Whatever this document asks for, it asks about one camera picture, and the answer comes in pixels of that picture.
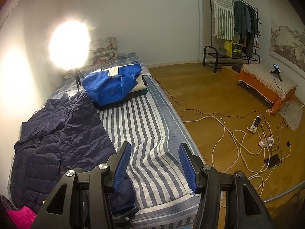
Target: blue and white striped sheet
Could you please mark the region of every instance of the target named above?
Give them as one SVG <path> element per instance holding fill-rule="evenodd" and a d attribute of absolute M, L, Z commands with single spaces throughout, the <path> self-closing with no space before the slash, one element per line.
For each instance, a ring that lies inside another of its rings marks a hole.
<path fill-rule="evenodd" d="M 119 56 L 116 63 L 104 68 L 135 62 L 141 64 L 148 93 L 98 111 L 115 149 L 118 151 L 124 141 L 132 145 L 127 173 L 140 208 L 132 227 L 166 229 L 191 225 L 200 196 L 188 188 L 178 147 L 186 142 L 193 154 L 200 153 L 170 101 L 135 53 Z M 64 92 L 77 92 L 73 78 L 66 80 L 52 98 L 59 98 Z"/>

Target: power adapter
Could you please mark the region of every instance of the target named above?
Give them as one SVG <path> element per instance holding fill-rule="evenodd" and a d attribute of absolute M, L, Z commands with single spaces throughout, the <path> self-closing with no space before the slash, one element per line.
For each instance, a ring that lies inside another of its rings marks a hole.
<path fill-rule="evenodd" d="M 266 158 L 266 165 L 268 164 L 268 160 L 269 160 L 269 165 L 268 165 L 268 169 L 272 168 L 273 166 L 277 165 L 280 161 L 280 158 L 277 154 L 271 156 L 270 158 Z"/>

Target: blue gripper pad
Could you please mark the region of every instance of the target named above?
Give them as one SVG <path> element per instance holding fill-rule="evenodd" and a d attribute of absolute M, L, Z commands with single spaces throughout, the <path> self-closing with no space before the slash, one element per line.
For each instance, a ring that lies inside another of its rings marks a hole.
<path fill-rule="evenodd" d="M 194 193 L 196 193 L 198 188 L 196 184 L 196 174 L 182 144 L 179 146 L 178 154 L 188 186 Z"/>
<path fill-rule="evenodd" d="M 132 147 L 130 143 L 127 143 L 127 146 L 122 154 L 122 157 L 120 159 L 119 164 L 117 165 L 115 174 L 114 174 L 114 183 L 113 183 L 113 189 L 115 192 L 117 192 L 123 183 L 125 174 L 126 174 L 126 169 L 129 164 L 130 156 L 132 153 Z"/>

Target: navy puffer jacket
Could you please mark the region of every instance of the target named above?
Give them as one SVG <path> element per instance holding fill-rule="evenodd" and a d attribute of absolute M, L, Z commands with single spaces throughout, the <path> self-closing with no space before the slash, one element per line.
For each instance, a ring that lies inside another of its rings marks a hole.
<path fill-rule="evenodd" d="M 44 108 L 23 122 L 15 152 L 13 203 L 36 213 L 68 166 L 89 171 L 116 153 L 84 90 L 70 99 L 65 94 L 48 100 Z M 127 176 L 119 192 L 109 199 L 113 211 L 134 206 L 135 192 Z"/>

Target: power strip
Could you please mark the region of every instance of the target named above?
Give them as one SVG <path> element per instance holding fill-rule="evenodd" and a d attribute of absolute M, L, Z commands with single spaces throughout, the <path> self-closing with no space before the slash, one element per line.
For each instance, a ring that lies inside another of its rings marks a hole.
<path fill-rule="evenodd" d="M 271 136 L 271 137 L 268 137 L 267 139 L 262 139 L 262 140 L 260 140 L 260 142 L 258 143 L 258 145 L 259 145 L 260 147 L 262 147 L 262 148 L 268 147 L 268 146 L 269 146 L 269 148 L 271 148 L 272 144 L 273 144 L 273 137 L 272 137 L 272 136 Z"/>
<path fill-rule="evenodd" d="M 256 133 L 257 127 L 260 124 L 260 117 L 259 115 L 254 119 L 251 127 L 249 128 L 249 131 L 252 133 Z"/>

